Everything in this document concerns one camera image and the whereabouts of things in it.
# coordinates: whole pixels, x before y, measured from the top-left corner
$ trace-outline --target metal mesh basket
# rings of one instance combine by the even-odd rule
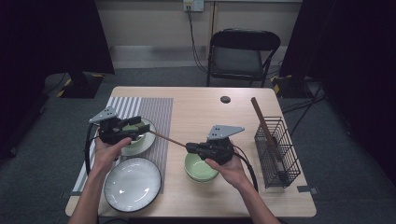
[[[266,188],[288,187],[301,173],[288,130],[281,117],[264,117],[265,123],[276,142],[276,151],[267,147],[267,139],[261,125],[254,136],[262,166]]]

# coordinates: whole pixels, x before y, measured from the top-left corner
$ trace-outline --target white ceramic plate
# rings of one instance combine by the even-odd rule
[[[154,124],[152,124],[151,121],[149,121],[148,119],[142,119],[142,122],[144,122],[145,124],[149,124],[149,129],[151,131],[157,132]],[[146,151],[147,149],[149,149],[149,147],[151,147],[151,145],[154,143],[154,141],[155,141],[154,134],[144,133],[143,136],[139,140],[133,141],[131,143],[131,145],[123,147],[121,155],[122,156],[135,156],[137,154],[140,154],[140,153]]]
[[[114,167],[105,182],[107,202],[121,212],[134,212],[148,206],[161,188],[158,167],[149,160],[132,158]]]

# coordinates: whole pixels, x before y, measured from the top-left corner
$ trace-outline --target black office chair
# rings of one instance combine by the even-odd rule
[[[279,37],[267,31],[226,29],[215,33],[210,39],[206,86],[211,77],[220,77],[250,80],[250,85],[261,81],[263,87],[279,46]]]

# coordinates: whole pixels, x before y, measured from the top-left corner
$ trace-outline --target gray carpet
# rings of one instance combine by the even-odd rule
[[[48,77],[45,91],[56,86],[61,78],[62,74]],[[311,91],[318,88],[317,83],[308,84]],[[115,76],[105,77],[94,99],[56,98],[62,85],[49,93],[44,113],[23,137],[17,157],[0,161],[0,223],[67,222],[64,212],[67,194],[74,187],[84,161],[88,119],[106,106],[113,88],[203,87],[205,74],[196,67],[118,69]],[[216,79],[212,86],[248,87],[248,83]],[[265,86],[272,87],[269,81]],[[278,100],[282,108],[306,101]],[[304,108],[285,114],[290,130],[303,112]],[[329,102],[322,100],[310,107],[292,140],[308,185],[318,190],[313,195],[318,213],[312,218],[284,218],[285,221],[396,223],[396,189],[372,157],[349,138]]]

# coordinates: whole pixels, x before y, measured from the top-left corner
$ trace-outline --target wooden table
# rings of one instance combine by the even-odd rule
[[[169,137],[180,143],[204,142],[215,124],[241,126],[245,130],[232,135],[253,166],[259,192],[276,217],[312,217],[316,207],[310,192],[299,192],[306,186],[304,172],[288,188],[264,187],[262,169],[254,142],[259,119],[250,102],[256,97],[265,117],[283,117],[275,93],[271,89],[253,88],[185,88],[185,87],[117,87],[111,96],[173,98]],[[221,96],[229,96],[224,104]],[[111,208],[102,195],[99,216],[103,217],[248,217],[238,191],[221,175],[209,183],[192,181],[184,171],[185,148],[169,143],[163,194],[147,208],[135,213],[120,213]],[[66,214],[71,216],[78,196],[71,196]]]

